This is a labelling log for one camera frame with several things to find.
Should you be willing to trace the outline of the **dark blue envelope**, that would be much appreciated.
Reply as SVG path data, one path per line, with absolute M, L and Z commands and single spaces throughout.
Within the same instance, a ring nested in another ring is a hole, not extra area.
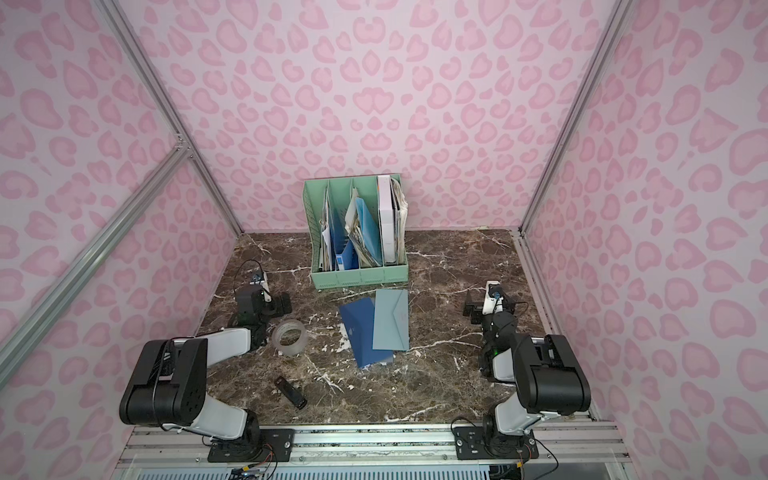
M 391 350 L 373 348 L 375 306 L 370 297 L 341 305 L 339 313 L 358 368 L 393 362 L 394 354 Z

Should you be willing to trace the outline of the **light teal envelope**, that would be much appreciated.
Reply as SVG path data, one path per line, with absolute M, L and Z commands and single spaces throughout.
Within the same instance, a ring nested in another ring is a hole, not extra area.
M 379 289 L 375 295 L 373 348 L 375 350 L 408 351 L 409 298 L 402 289 Z

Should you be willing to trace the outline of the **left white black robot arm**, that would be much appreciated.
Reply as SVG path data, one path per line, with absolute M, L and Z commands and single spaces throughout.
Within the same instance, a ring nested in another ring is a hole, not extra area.
M 239 288 L 235 300 L 237 312 L 228 328 L 144 345 L 120 401 L 124 424 L 178 428 L 235 445 L 260 446 L 253 412 L 208 395 L 208 368 L 262 347 L 270 321 L 291 313 L 292 304 L 287 293 L 271 293 L 264 282 Z

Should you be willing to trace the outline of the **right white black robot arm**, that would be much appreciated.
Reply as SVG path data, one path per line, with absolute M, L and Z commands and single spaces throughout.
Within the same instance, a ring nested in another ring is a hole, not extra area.
M 466 297 L 463 305 L 462 314 L 481 328 L 480 373 L 490 382 L 515 388 L 485 416 L 489 439 L 522 438 L 538 423 L 591 406 L 589 382 L 569 341 L 563 335 L 521 332 L 517 306 L 497 282 L 487 285 L 481 301 Z

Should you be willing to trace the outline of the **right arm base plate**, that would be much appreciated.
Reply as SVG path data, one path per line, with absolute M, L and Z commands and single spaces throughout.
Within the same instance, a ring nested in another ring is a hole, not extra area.
M 456 456 L 459 460 L 522 460 L 539 457 L 532 435 L 504 435 L 493 429 L 453 425 Z

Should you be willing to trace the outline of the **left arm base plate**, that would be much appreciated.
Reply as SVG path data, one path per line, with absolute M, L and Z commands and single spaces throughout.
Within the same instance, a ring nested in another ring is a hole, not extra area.
M 263 461 L 288 462 L 296 431 L 287 428 L 261 429 L 256 440 L 213 440 L 207 461 L 209 463 L 260 463 Z

